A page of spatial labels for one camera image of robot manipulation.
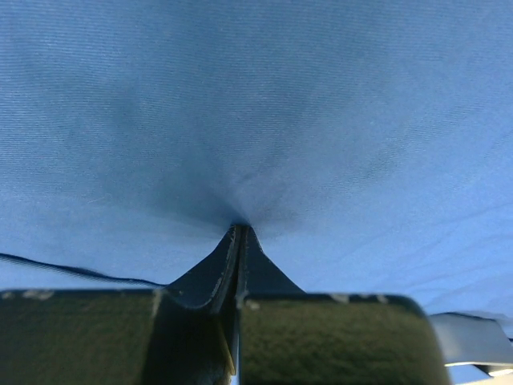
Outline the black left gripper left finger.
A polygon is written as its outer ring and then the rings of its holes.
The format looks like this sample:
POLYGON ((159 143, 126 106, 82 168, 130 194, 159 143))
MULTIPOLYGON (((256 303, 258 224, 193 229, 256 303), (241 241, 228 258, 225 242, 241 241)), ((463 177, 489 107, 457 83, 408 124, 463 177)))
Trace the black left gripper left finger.
POLYGON ((2 291, 2 383, 229 383, 240 236, 161 288, 2 291))

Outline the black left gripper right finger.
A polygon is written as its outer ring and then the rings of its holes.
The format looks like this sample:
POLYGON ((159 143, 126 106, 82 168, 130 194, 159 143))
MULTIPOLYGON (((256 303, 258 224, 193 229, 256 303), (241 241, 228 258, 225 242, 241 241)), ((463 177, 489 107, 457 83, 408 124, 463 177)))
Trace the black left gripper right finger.
POLYGON ((434 329, 410 298, 306 293, 236 227, 243 384, 447 384, 434 329))

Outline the blue surgical drape cloth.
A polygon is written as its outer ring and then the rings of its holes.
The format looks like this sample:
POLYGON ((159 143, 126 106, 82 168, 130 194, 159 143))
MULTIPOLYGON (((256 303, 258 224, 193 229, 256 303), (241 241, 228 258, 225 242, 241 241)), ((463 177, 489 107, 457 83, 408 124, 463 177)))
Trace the blue surgical drape cloth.
POLYGON ((234 226, 511 383, 511 2, 2 2, 1 293, 165 287, 234 226))

